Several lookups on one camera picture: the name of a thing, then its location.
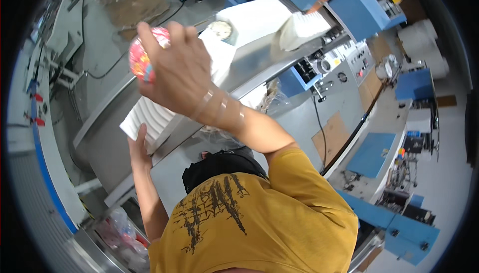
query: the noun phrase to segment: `transparent plastic bag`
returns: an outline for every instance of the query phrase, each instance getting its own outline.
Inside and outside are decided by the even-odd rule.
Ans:
[[[256,102],[257,100],[251,99],[248,102]],[[290,104],[288,97],[281,91],[281,83],[278,78],[273,79],[266,84],[266,90],[263,98],[260,102],[254,106],[248,103],[243,103],[248,107],[258,110],[261,113],[273,113]],[[203,126],[203,128],[194,135],[195,138],[200,138],[209,143],[221,143],[227,147],[227,149],[235,149],[244,146],[244,144],[234,138],[234,136],[226,131],[223,131],[214,126]]]
[[[137,273],[149,272],[148,250],[136,239],[135,227],[123,208],[113,210],[110,217],[96,227],[96,231],[128,263],[129,269]]]
[[[138,240],[133,224],[128,220],[128,215],[122,207],[112,211],[110,215],[111,225],[117,230],[120,239],[133,248],[141,257],[148,256],[148,250]]]

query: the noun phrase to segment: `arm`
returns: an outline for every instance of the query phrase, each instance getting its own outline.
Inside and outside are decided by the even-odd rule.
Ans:
[[[202,124],[228,131],[251,149],[263,153],[270,165],[273,189],[318,212],[340,210],[354,216],[344,199],[314,169],[294,138],[275,120],[242,107],[212,84],[210,58],[194,27],[184,28],[170,22],[168,31],[171,45],[162,49],[148,24],[138,25],[138,35],[156,78],[153,84],[139,81],[142,95]]]
[[[140,93],[171,111],[208,126],[232,133],[253,150],[265,154],[270,162],[276,152],[297,148],[297,144],[275,120],[243,106],[211,82],[210,57],[194,27],[184,28],[170,22],[170,47],[163,49],[146,23],[138,25],[138,35],[155,72],[156,82],[139,81]],[[208,91],[213,96],[202,105]],[[226,108],[221,107],[226,100]]]
[[[151,179],[151,158],[145,148],[147,127],[142,124],[136,141],[128,138],[130,148],[133,182],[135,183],[138,204],[140,205],[141,219],[149,241],[161,238],[168,222],[168,214],[158,196],[153,180]]]

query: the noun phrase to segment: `wire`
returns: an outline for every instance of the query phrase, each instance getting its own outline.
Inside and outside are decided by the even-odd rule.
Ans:
[[[167,18],[166,18],[165,20],[163,20],[161,23],[155,24],[155,26],[159,26],[159,25],[165,23],[166,21],[168,21],[169,19],[171,19],[171,18],[183,7],[183,5],[184,5],[184,1],[182,2],[182,4],[179,6],[179,8],[178,8],[172,15],[170,15],[169,17],[167,17]],[[91,73],[88,73],[88,74],[87,74],[87,77],[92,77],[92,78],[95,79],[95,80],[101,80],[101,79],[103,79],[104,77],[106,77],[107,74],[109,74],[109,73],[112,71],[112,69],[118,64],[118,62],[120,62],[120,60],[121,60],[121,59],[125,56],[125,54],[128,53],[128,52],[129,52],[129,49],[126,50],[123,54],[121,54],[120,58],[118,58],[118,60],[117,60],[103,75],[101,75],[101,76],[94,76],[94,75],[92,75]]]
[[[318,113],[318,107],[316,106],[316,99],[314,98],[314,95],[311,96],[311,99],[313,100],[313,103],[314,103],[314,109],[316,110],[316,117],[318,118],[318,123],[320,124],[321,132],[323,134],[323,139],[324,139],[323,169],[321,169],[321,172],[320,172],[320,175],[323,175],[324,170],[326,169],[326,136],[324,135],[323,126],[321,125],[320,115]]]

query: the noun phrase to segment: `person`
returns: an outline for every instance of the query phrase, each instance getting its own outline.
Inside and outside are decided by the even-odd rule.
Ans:
[[[262,153],[269,170],[262,174],[241,154],[206,153],[203,161],[185,170],[187,196],[169,217],[150,176],[143,124],[137,140],[128,143],[141,216],[151,241],[150,271],[346,272],[358,230],[358,218],[349,205],[276,121],[212,84],[210,57],[194,27],[176,22],[167,27],[171,42],[167,49],[159,46],[148,24],[137,27],[156,75],[154,83],[139,82],[140,93],[171,111],[231,133]]]

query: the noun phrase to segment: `finger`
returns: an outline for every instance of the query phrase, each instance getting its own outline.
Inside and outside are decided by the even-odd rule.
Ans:
[[[135,148],[135,143],[136,142],[135,142],[135,140],[133,140],[130,137],[127,137],[126,139],[128,140],[128,147],[129,147],[130,152],[131,152],[131,150],[133,150]]]
[[[145,145],[145,138],[147,136],[147,125],[142,123],[140,129],[138,130],[138,136],[136,137],[136,145],[138,147],[143,147]]]
[[[155,88],[152,83],[147,83],[143,80],[138,79],[138,92],[142,96],[145,96],[149,98],[150,100],[153,100],[153,94],[155,93]]]
[[[168,32],[170,33],[170,43],[173,48],[181,47],[185,44],[185,29],[177,22],[168,23]]]
[[[196,31],[196,28],[193,26],[186,27],[185,29],[186,33],[186,42],[188,45],[191,46],[197,46],[198,45],[198,32]]]
[[[148,58],[153,62],[156,62],[161,55],[163,48],[159,45],[155,36],[151,32],[150,26],[145,22],[140,22],[136,27],[138,37],[141,40],[141,45],[147,52]]]

